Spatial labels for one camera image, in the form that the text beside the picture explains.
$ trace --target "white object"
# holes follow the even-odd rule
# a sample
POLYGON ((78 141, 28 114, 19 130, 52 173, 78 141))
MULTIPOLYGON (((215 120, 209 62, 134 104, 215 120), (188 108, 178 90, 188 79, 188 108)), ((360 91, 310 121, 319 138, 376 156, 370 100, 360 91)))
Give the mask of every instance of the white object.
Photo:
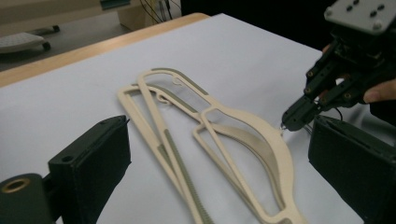
MULTIPOLYGON (((320 55, 319 50, 222 14, 2 87, 0 179, 26 173, 46 175, 47 162, 93 124, 125 114, 117 91, 152 67, 183 71, 224 105, 253 113, 275 127, 303 94, 304 74, 320 55)), ((169 106, 160 110, 175 140, 182 139, 176 142, 178 148, 189 149, 180 153, 213 221, 259 223, 191 132, 179 128, 195 127, 196 121, 169 106)), ((345 121, 375 136, 394 139, 395 129, 377 121, 369 107, 357 105, 342 111, 345 121)), ((128 126, 132 164, 97 223, 192 223, 186 204, 139 131, 128 126)), ((309 163, 306 131, 284 132, 284 139, 295 170, 294 200, 308 223, 363 223, 309 163)), ((235 153, 236 158, 245 158, 242 151, 235 153)), ((268 203, 266 197, 267 191, 273 197, 271 185, 259 182, 265 172, 253 167, 241 170, 248 174, 252 190, 261 193, 259 200, 268 213, 276 214, 275 200, 268 203)))
MULTIPOLYGON (((158 133, 169 133, 168 128, 166 127, 165 122, 163 121, 162 115, 155 105, 151 91, 157 93, 157 99, 160 99, 163 103, 170 104, 172 102, 173 105, 177 106, 179 109, 184 111, 190 117, 194 118, 199 122, 199 125, 194 128, 192 134, 195 139, 200 143, 200 145, 205 149, 209 157, 216 163, 216 165, 220 168, 220 170, 224 173, 224 175, 231 181, 235 189, 237 189, 238 193, 247 203, 252 212, 257 216, 258 220, 261 223, 290 223, 290 224, 304 224, 306 221, 304 217, 300 214, 293 200, 293 180, 294 180, 294 170, 291 160, 291 155, 288 147, 284 143, 283 139, 280 136, 280 131, 274 129, 269 125, 265 120, 260 119, 252 114, 249 114, 246 111, 235 110, 229 107, 222 105, 220 102, 215 100, 213 97, 207 94, 202 88, 200 88, 196 83, 192 82, 188 77, 184 74, 180 73, 174 69, 160 68, 160 69, 152 69, 147 73, 139 76, 138 79, 138 90, 143 94, 146 103, 148 105, 148 109, 156 126, 158 128, 158 133), (201 113, 193 109, 192 106, 187 105, 185 102, 181 101, 177 96, 173 93, 168 93, 170 91, 162 89, 153 88, 153 86, 149 86, 145 79, 146 77, 150 77, 153 75, 168 75, 171 76, 174 80, 173 83, 176 85, 181 85, 188 87, 191 91, 193 91, 196 96, 201 98, 202 100, 209 103, 209 108, 203 110, 201 113), (229 116, 230 118, 237 119, 247 124, 251 128, 253 128, 258 133, 260 137, 263 137, 261 140, 259 136, 256 136, 250 132, 246 132, 242 129, 238 129, 232 126, 222 126, 211 122, 207 119, 207 113, 209 111, 218 110, 221 111, 224 115, 229 116), (200 132, 206 129, 210 132, 213 140, 216 142, 217 147, 221 151, 222 157, 227 161, 224 163, 221 159, 216 155, 216 152, 209 146, 209 144, 200 136, 200 132), (266 168, 269 173, 271 185, 275 194, 275 198, 277 200, 278 206, 280 207, 280 212, 275 216, 269 216, 265 209, 261 206, 261 203, 258 202, 257 197, 252 192, 250 186, 245 180, 244 176, 241 174, 238 166, 234 162, 233 157, 229 153, 229 150, 223 145, 222 141, 218 137, 218 133, 222 133, 228 135, 232 139, 242 143, 245 145, 250 151, 260 160, 262 165, 266 168)), ((134 86, 124 87, 119 91, 119 100, 128 112, 130 118, 134 121, 136 127, 139 129, 143 137, 145 138, 148 145, 152 143, 159 143, 160 141, 155 137, 154 131, 150 129, 148 126, 149 122, 144 119, 144 116, 139 111, 137 105, 134 103, 133 99, 131 99, 131 93, 135 91, 136 88, 134 86)), ((164 135, 162 140, 166 141, 167 138, 170 137, 170 133, 168 135, 164 135)), ((173 150, 171 150, 171 145, 166 146, 163 144, 165 149, 169 147, 170 150, 166 155, 171 155, 173 150)), ((210 223, 203 222, 202 219, 207 216, 207 214, 202 214, 200 216, 199 209, 195 208, 193 199, 188 199, 187 196, 190 193, 188 192, 188 188, 186 190, 180 187, 176 181, 174 181, 175 176, 177 177, 178 183, 185 182, 183 180, 183 174, 178 175, 174 174, 170 169, 167 168, 167 164, 163 164, 163 160, 160 159, 161 155, 158 151, 159 146, 151 147, 151 150, 156 155, 159 162, 162 164, 164 170, 168 174, 169 177, 174 182, 174 185, 177 187, 180 194, 186 200, 189 208, 194 215, 194 220, 196 223, 210 223)), ((172 162, 173 165, 171 167, 177 166, 177 162, 172 162)))
POLYGON ((39 35, 19 33, 0 37, 0 53, 23 51, 40 45, 42 45, 45 50, 50 49, 50 43, 39 35))

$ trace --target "table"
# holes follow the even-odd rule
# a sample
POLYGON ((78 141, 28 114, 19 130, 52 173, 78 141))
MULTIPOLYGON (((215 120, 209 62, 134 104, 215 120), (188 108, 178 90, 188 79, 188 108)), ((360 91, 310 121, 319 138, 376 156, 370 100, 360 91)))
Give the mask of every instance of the table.
POLYGON ((139 1, 105 8, 96 0, 18 0, 0 3, 0 37, 52 27, 117 10, 120 23, 135 31, 154 24, 139 1))
MULTIPOLYGON (((0 179, 48 173, 47 161, 96 122, 125 114, 119 88, 154 67, 177 69, 224 105, 274 127, 300 94, 320 52, 224 14, 192 14, 0 74, 0 179)), ((196 123, 174 108, 162 112, 177 136, 191 178, 216 223, 258 223, 191 137, 196 123)), ((345 120, 393 141, 394 128, 357 105, 345 120)), ((328 116, 338 116, 330 111, 328 116)), ((192 223, 189 211, 129 124, 132 164, 98 223, 192 223)), ((295 167, 295 201, 309 223, 362 223, 309 164, 309 134, 284 133, 295 167)), ((245 163, 264 207, 277 212, 265 173, 245 163)))

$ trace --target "plastic cutout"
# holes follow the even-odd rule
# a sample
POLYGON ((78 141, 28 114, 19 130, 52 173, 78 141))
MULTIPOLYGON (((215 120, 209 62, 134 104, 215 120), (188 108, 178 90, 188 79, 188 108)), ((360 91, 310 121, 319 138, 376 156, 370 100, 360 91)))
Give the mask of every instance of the plastic cutout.
POLYGON ((177 70, 169 68, 152 69, 141 74, 137 79, 137 84, 121 88, 118 92, 118 97, 156 159, 186 201, 195 223, 206 224, 213 223, 213 221, 199 200, 152 93, 155 94, 158 102, 174 105, 198 121, 199 124, 192 131, 193 136, 212 161, 219 167, 260 223, 307 223, 297 209, 293 199, 294 172, 292 159, 290 151, 280 135, 279 129, 273 128, 265 120, 246 111, 236 110, 222 105, 177 70), (189 105, 168 89, 147 83, 148 77, 159 75, 168 75, 172 78, 175 85, 187 87, 198 95, 201 100, 206 102, 207 107, 202 109, 202 111, 197 111, 194 106, 189 105), (139 106, 134 101, 132 93, 143 95, 155 130, 151 128, 149 122, 145 119, 141 109, 139 109, 139 106), (214 111, 243 122, 258 135, 238 127, 212 122, 209 114, 214 111), (222 158, 219 157, 219 154, 202 137, 201 132, 203 131, 210 134, 211 140, 215 143, 217 150, 220 151, 222 158), (236 166, 232 155, 222 143, 219 137, 220 135, 239 142, 259 159, 271 180, 273 193, 280 210, 276 215, 270 216, 264 210, 236 166))

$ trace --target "white table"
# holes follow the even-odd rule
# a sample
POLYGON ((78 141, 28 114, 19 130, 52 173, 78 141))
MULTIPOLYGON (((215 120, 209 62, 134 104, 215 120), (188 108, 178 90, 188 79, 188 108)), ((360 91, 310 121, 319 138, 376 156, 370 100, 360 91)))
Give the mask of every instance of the white table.
MULTIPOLYGON (((47 162, 93 124, 125 114, 118 89, 154 67, 177 69, 224 105, 278 126, 282 113, 303 93, 304 73, 319 56, 315 49, 218 15, 5 86, 0 89, 0 180, 46 175, 47 162)), ((214 221, 258 223, 192 139, 189 131, 195 121, 167 106, 162 111, 214 221)), ((373 118, 367 106, 343 113, 345 120, 384 141, 394 139, 394 128, 373 118)), ((337 116, 332 111, 327 115, 337 116)), ((132 122, 128 125, 132 164, 98 223, 192 223, 187 206, 139 132, 132 122)), ((362 223, 308 162, 307 132, 285 132, 284 138, 295 166, 294 198, 309 223, 362 223)), ((269 184, 259 181, 264 171, 248 163, 245 168, 262 204, 275 213, 269 184)))

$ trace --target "robotic arm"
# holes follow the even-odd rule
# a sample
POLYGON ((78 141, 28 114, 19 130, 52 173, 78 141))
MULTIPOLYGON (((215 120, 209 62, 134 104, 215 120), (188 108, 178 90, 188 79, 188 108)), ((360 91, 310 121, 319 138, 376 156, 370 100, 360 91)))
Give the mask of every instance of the robotic arm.
MULTIPOLYGON (((282 122, 297 131, 315 120, 310 163, 364 223, 395 223, 396 148, 319 114, 364 104, 369 88, 396 78, 396 1, 339 0, 324 15, 335 24, 334 41, 306 73, 304 95, 283 114, 282 122)), ((396 126, 396 101, 370 108, 396 126)))
MULTIPOLYGON (((369 88, 396 78, 396 1, 339 0, 324 16, 335 24, 334 41, 306 73, 304 95, 283 114, 290 131, 322 111, 364 104, 369 88), (343 81, 336 83, 340 76, 343 81)), ((396 125, 395 101, 372 104, 371 111, 396 125)))

